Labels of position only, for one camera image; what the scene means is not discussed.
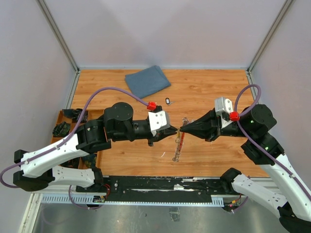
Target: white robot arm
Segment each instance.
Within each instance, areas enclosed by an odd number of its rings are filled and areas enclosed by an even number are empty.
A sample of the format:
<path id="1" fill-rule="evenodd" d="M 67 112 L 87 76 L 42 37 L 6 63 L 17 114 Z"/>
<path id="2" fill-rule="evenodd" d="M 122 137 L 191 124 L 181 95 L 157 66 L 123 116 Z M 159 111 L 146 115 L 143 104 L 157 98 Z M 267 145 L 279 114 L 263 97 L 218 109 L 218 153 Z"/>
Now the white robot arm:
<path id="1" fill-rule="evenodd" d="M 245 137 L 247 134 L 248 140 L 241 148 L 249 159 L 268 173 L 282 195 L 253 183 L 234 168 L 221 177 L 224 189 L 227 193 L 247 195 L 263 205 L 274 213 L 291 233 L 311 232 L 311 191 L 290 164 L 282 146 L 268 133 L 275 125 L 276 120 L 266 105 L 256 104 L 240 117 L 233 111 L 232 101 L 221 97 L 215 100 L 213 110 L 193 123 L 182 126 L 180 131 L 209 142 L 219 136 Z"/>
<path id="2" fill-rule="evenodd" d="M 111 148 L 112 141 L 147 139 L 148 145 L 176 134 L 176 128 L 170 125 L 168 114 L 157 106 L 148 112 L 146 120 L 133 120 L 133 108 L 124 102 L 106 108 L 104 115 L 90 120 L 80 126 L 76 133 L 61 141 L 33 152 L 18 150 L 15 152 L 15 163 L 24 162 L 20 171 L 13 177 L 13 183 L 26 190 L 37 191 L 49 185 L 65 184 L 88 188 L 103 185 L 103 175 L 99 168 L 73 169 L 58 166 L 59 164 L 100 150 Z M 31 160 L 44 151 L 55 150 Z"/>

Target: wooden table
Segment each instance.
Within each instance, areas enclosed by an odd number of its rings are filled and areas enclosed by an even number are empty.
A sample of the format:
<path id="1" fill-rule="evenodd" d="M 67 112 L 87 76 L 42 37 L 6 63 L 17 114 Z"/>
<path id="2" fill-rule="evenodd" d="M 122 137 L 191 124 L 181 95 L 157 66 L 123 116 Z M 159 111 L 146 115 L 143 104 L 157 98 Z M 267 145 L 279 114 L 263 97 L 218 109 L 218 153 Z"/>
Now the wooden table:
<path id="1" fill-rule="evenodd" d="M 129 91 L 124 76 L 138 70 L 82 70 L 73 98 L 72 108 L 83 108 L 87 99 L 97 89 L 105 86 L 120 87 Z M 182 118 L 197 119 L 214 108 L 214 100 L 224 96 L 233 102 L 240 90 L 248 85 L 244 70 L 164 70 L 172 85 L 144 98 L 162 105 L 170 115 L 171 124 L 179 128 Z M 170 106 L 165 98 L 175 101 Z M 99 93 L 88 109 L 103 109 L 124 101 L 134 108 L 134 119 L 145 119 L 147 109 L 138 101 L 117 91 Z M 239 112 L 252 103 L 250 91 L 239 102 Z M 240 146 L 244 138 L 219 137 L 210 143 L 190 134 L 185 136 L 179 162 L 173 162 L 176 136 L 170 136 L 153 147 L 147 140 L 112 143 L 112 149 L 101 156 L 104 175 L 138 176 L 221 176 L 234 167 L 252 177 L 267 174 L 254 165 Z"/>

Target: wire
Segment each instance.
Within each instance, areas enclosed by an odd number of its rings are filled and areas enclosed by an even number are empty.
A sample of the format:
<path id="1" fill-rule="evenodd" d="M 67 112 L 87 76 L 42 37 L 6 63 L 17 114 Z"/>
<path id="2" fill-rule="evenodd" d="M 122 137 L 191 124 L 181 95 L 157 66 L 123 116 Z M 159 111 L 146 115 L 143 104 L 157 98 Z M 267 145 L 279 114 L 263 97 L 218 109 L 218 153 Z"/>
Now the wire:
<path id="1" fill-rule="evenodd" d="M 62 142 L 59 143 L 59 144 L 57 145 L 57 147 L 53 147 L 53 148 L 48 149 L 48 150 L 46 150 L 46 151 L 44 151 L 44 152 L 42 152 L 42 153 L 40 153 L 40 154 L 38 154 L 38 155 L 36 155 L 36 156 L 34 156 L 34 157 L 32 157 L 32 158 L 27 159 L 27 162 L 31 162 L 31 161 L 33 161 L 33 160 L 35 160 L 35 159 L 37 159 L 37 158 L 40 158 L 40 157 L 43 156 L 43 155 L 46 155 L 46 154 L 48 154 L 48 153 L 51 153 L 52 151 L 54 151 L 54 150 L 60 148 L 62 145 L 64 145 L 65 143 L 67 143 L 67 142 L 72 138 L 72 136 L 75 134 L 75 132 L 77 131 L 77 129 L 78 129 L 78 127 L 79 127 L 79 124 L 81 123 L 81 121 L 82 121 L 82 119 L 83 119 L 83 117 L 84 117 L 84 114 L 85 114 L 85 112 L 86 112 L 86 109 L 87 109 L 89 103 L 91 102 L 91 100 L 92 100 L 98 93 L 100 93 L 100 92 L 102 92 L 102 91 L 106 91 L 106 90 L 116 90 L 116 91 L 123 92 L 123 93 L 129 95 L 130 97 L 136 99 L 136 100 L 139 101 L 140 103 L 142 103 L 142 104 L 148 106 L 148 103 L 147 103 L 147 102 L 143 101 L 142 99 L 138 98 L 137 96 L 133 95 L 132 93 L 130 93 L 130 92 L 128 92 L 128 91 L 125 91 L 125 90 L 123 90 L 123 89 L 121 89 L 121 88 L 109 86 L 109 87 L 103 87 L 103 88 L 101 88 L 101 89 L 98 89 L 98 90 L 95 91 L 95 92 L 90 96 L 90 98 L 87 100 L 87 102 L 86 102 L 86 104 L 85 104 L 85 106 L 84 106 L 84 108 L 83 108 L 83 110 L 82 110 L 82 112 L 81 112 L 81 114 L 80 114 L 80 117 L 79 117 L 79 119 L 78 119 L 78 121 L 77 121 L 75 127 L 73 128 L 72 132 L 71 132 L 67 137 L 65 137 L 64 140 L 62 140 Z M 6 183 L 6 182 L 3 180 L 3 175 L 4 175 L 5 172 L 7 172 L 8 170 L 11 170 L 11 169 L 13 169 L 13 168 L 15 168 L 15 167 L 17 167 L 17 166 L 21 166 L 21 165 L 23 165 L 25 162 L 26 162 L 26 161 L 22 161 L 22 162 L 19 162 L 19 163 L 17 163 L 17 164 L 13 164 L 13 165 L 11 165 L 11 166 L 5 168 L 5 169 L 0 173 L 0 183 L 3 184 L 3 185 L 6 186 L 6 187 L 9 187 L 9 188 L 19 188 L 18 186 L 10 185 L 10 184 Z"/>
<path id="2" fill-rule="evenodd" d="M 261 88 L 259 85 L 257 84 L 250 84 L 248 86 L 246 86 L 245 88 L 242 89 L 242 91 L 238 94 L 237 99 L 235 100 L 234 103 L 234 111 L 238 110 L 238 102 L 239 99 L 241 97 L 241 95 L 244 93 L 245 90 L 247 90 L 248 88 L 251 87 L 255 87 L 258 90 L 257 93 L 257 97 L 255 99 L 255 101 L 252 103 L 251 106 L 249 106 L 244 112 L 240 113 L 239 116 L 242 117 L 245 114 L 247 114 L 249 111 L 252 110 L 252 108 L 254 108 L 254 106 L 258 103 L 260 96 L 261 96 Z M 264 148 L 262 148 L 257 142 L 255 142 L 245 131 L 245 129 L 242 127 L 241 123 L 239 121 L 237 121 L 237 124 L 241 130 L 241 132 L 245 135 L 245 137 L 251 142 L 253 143 L 262 153 L 264 153 L 265 155 L 267 155 L 273 162 L 275 162 L 277 165 L 279 165 L 282 169 L 284 169 L 295 181 L 296 183 L 299 185 L 299 187 L 302 189 L 302 191 L 305 193 L 305 195 L 308 197 L 308 199 L 311 201 L 311 195 L 308 193 L 308 191 L 306 190 L 306 188 L 304 187 L 304 185 L 299 181 L 299 179 L 296 176 L 293 176 L 293 173 L 287 168 L 285 167 L 282 163 L 280 163 L 277 159 L 275 159 L 271 154 L 269 154 Z"/>
<path id="3" fill-rule="evenodd" d="M 242 197 L 242 194 L 240 193 L 240 196 L 239 196 L 238 199 L 235 199 L 235 200 L 233 200 L 232 202 L 225 202 L 225 205 L 235 204 L 235 203 L 237 203 L 239 200 L 240 200 L 240 203 L 241 203 L 241 197 Z"/>
<path id="4" fill-rule="evenodd" d="M 107 188 L 107 194 L 106 194 L 106 199 L 107 199 L 107 197 L 108 197 L 108 195 L 110 194 L 110 185 L 108 185 L 108 184 L 104 184 L 104 186 Z"/>
<path id="5" fill-rule="evenodd" d="M 241 205 L 239 205 L 237 208 L 235 208 L 235 209 L 233 210 L 233 213 L 236 213 L 238 210 L 240 210 L 240 209 L 245 205 L 245 203 L 246 203 L 247 201 L 248 201 L 248 197 L 245 198 L 245 200 L 242 202 Z"/>

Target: gray towel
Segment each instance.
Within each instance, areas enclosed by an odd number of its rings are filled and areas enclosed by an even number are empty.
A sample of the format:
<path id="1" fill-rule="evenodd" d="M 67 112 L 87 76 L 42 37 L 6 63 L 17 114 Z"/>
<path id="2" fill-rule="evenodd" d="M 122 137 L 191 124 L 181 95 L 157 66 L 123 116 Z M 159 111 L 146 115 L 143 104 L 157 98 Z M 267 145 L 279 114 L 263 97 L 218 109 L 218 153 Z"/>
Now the gray towel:
<path id="1" fill-rule="evenodd" d="M 141 99 L 171 85 L 159 66 L 153 66 L 135 74 L 127 74 L 125 81 L 131 92 Z"/>

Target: purple cable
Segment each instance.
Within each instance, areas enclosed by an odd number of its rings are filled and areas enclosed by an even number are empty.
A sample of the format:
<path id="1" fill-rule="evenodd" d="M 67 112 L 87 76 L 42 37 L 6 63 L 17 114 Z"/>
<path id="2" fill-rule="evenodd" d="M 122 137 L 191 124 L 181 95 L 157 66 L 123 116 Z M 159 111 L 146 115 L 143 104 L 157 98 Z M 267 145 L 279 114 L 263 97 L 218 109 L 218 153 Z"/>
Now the purple cable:
<path id="1" fill-rule="evenodd" d="M 242 202 L 241 205 L 239 205 L 236 209 L 233 210 L 233 213 L 235 214 L 238 210 L 240 210 L 245 205 L 247 200 L 248 200 L 248 197 L 245 198 L 245 200 Z"/>
<path id="2" fill-rule="evenodd" d="M 121 92 L 123 92 L 123 93 L 129 95 L 130 97 L 133 97 L 134 99 L 136 99 L 137 101 L 141 102 L 142 104 L 148 106 L 148 103 L 147 103 L 147 102 L 143 101 L 142 99 L 138 98 L 137 96 L 133 95 L 132 93 L 130 93 L 130 92 L 128 92 L 128 91 L 125 91 L 125 90 L 123 90 L 123 89 L 121 89 L 121 88 L 112 87 L 112 86 L 103 87 L 103 88 L 101 88 L 101 89 L 95 91 L 95 92 L 90 96 L 90 98 L 89 98 L 88 101 L 86 102 L 86 104 L 85 104 L 85 106 L 84 106 L 84 108 L 83 108 L 83 110 L 82 110 L 82 112 L 81 112 L 81 114 L 80 114 L 80 117 L 79 117 L 79 119 L 78 119 L 78 121 L 77 121 L 75 127 L 73 128 L 72 132 L 71 132 L 61 143 L 59 143 L 59 144 L 57 145 L 57 148 L 60 148 L 62 145 L 64 145 L 65 143 L 67 143 L 67 142 L 72 138 L 72 136 L 74 135 L 74 133 L 77 131 L 77 129 L 78 129 L 78 127 L 79 127 L 79 124 L 81 123 L 81 121 L 82 121 L 82 119 L 83 119 L 83 117 L 84 117 L 84 114 L 85 114 L 85 112 L 86 112 L 86 109 L 87 109 L 89 103 L 91 102 L 91 100 L 92 100 L 98 93 L 100 93 L 100 92 L 102 92 L 102 91 L 105 91 L 105 90 L 116 90 L 116 91 L 121 91 Z M 28 159 L 27 161 L 28 161 L 28 162 L 31 162 L 31 161 L 33 161 L 33 160 L 35 160 L 35 159 L 37 159 L 37 158 L 39 158 L 39 157 L 41 157 L 41 156 L 43 156 L 43 155 L 46 155 L 46 154 L 48 154 L 48 153 L 50 153 L 50 152 L 52 152 L 52 151 L 54 151 L 54 150 L 56 150 L 55 147 L 53 147 L 53 148 L 51 148 L 51 149 L 49 149 L 49 150 L 47 150 L 47 151 L 44 151 L 44 152 L 42 152 L 42 153 L 40 153 L 40 154 L 38 154 L 38 155 L 36 155 L 36 156 L 34 156 L 34 157 Z M 0 173 L 0 183 L 3 184 L 3 185 L 6 186 L 6 187 L 9 187 L 9 188 L 19 188 L 18 186 L 7 184 L 7 183 L 3 180 L 3 175 L 4 175 L 4 173 L 7 172 L 8 170 L 11 170 L 11 169 L 13 169 L 13 168 L 15 168 L 15 167 L 17 167 L 17 166 L 21 166 L 21 165 L 23 165 L 24 163 L 25 163 L 25 161 L 19 162 L 19 163 L 17 163 L 17 164 L 13 164 L 13 165 L 7 167 L 6 169 L 4 169 L 4 170 Z"/>
<path id="3" fill-rule="evenodd" d="M 251 84 L 246 86 L 245 88 L 242 89 L 242 91 L 238 94 L 237 99 L 235 100 L 234 103 L 234 111 L 238 110 L 238 102 L 239 99 L 241 97 L 241 95 L 243 94 L 243 92 L 245 90 L 247 90 L 248 88 L 251 87 L 256 87 L 258 90 L 258 94 L 257 97 L 255 99 L 255 101 L 252 103 L 251 106 L 249 106 L 248 109 L 246 109 L 244 112 L 240 113 L 239 116 L 242 117 L 244 116 L 246 113 L 248 113 L 249 111 L 252 110 L 252 108 L 258 103 L 260 96 L 261 96 L 261 88 L 259 85 L 257 84 Z M 264 153 L 265 155 L 267 155 L 273 162 L 275 162 L 277 165 L 279 165 L 281 168 L 283 168 L 290 176 L 293 175 L 293 173 L 287 168 L 285 167 L 282 163 L 280 163 L 278 160 L 276 160 L 271 154 L 269 154 L 264 148 L 262 148 L 258 143 L 256 143 L 248 134 L 247 132 L 243 129 L 242 125 L 240 124 L 239 121 L 237 121 L 237 124 L 240 128 L 240 130 L 242 131 L 242 133 L 245 135 L 245 137 L 251 142 L 253 143 L 262 153 Z M 302 189 L 302 191 L 306 194 L 306 196 L 308 197 L 308 199 L 311 201 L 311 195 L 308 193 L 308 191 L 306 190 L 306 188 L 303 186 L 303 184 L 299 181 L 299 179 L 297 177 L 293 177 L 293 179 L 296 181 L 296 183 L 299 185 L 299 187 Z"/>

